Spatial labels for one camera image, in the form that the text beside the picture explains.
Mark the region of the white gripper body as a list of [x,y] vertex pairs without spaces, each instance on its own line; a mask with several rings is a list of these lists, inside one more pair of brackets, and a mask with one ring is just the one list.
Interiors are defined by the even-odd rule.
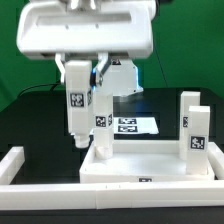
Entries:
[[29,58],[99,53],[147,58],[153,51],[155,0],[101,0],[96,10],[73,10],[61,0],[32,0],[23,8],[16,43]]

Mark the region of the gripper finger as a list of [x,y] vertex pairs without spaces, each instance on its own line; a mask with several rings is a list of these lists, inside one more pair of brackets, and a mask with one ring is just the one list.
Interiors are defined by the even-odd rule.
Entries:
[[62,53],[55,54],[55,63],[60,71],[60,83],[65,83],[65,55]]
[[103,83],[103,76],[110,66],[110,58],[108,53],[98,54],[98,63],[95,66],[95,76],[92,78],[93,86],[101,86]]

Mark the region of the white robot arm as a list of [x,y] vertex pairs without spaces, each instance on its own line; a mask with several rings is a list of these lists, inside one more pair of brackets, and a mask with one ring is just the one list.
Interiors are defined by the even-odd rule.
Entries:
[[95,62],[89,83],[117,96],[142,90],[133,61],[154,50],[152,23],[174,0],[29,0],[16,37],[22,54],[53,60],[60,81],[69,61]]

